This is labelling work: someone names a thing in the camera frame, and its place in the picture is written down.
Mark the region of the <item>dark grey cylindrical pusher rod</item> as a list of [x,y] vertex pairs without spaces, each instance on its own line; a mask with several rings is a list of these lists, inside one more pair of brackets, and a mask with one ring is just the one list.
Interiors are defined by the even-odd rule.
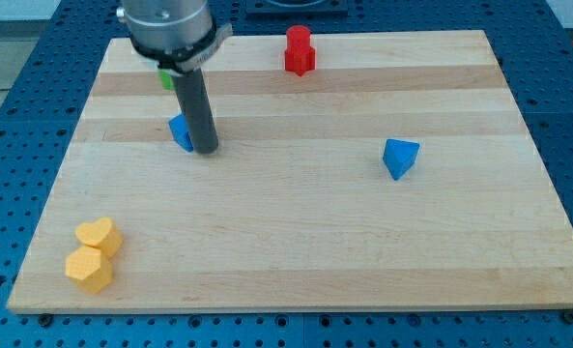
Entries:
[[173,83],[193,149],[200,155],[212,154],[218,137],[202,70],[175,76]]

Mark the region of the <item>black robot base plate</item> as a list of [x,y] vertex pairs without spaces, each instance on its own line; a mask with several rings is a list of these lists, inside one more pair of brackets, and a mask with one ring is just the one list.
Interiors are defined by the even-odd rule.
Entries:
[[246,0],[248,16],[263,15],[346,15],[347,0]]

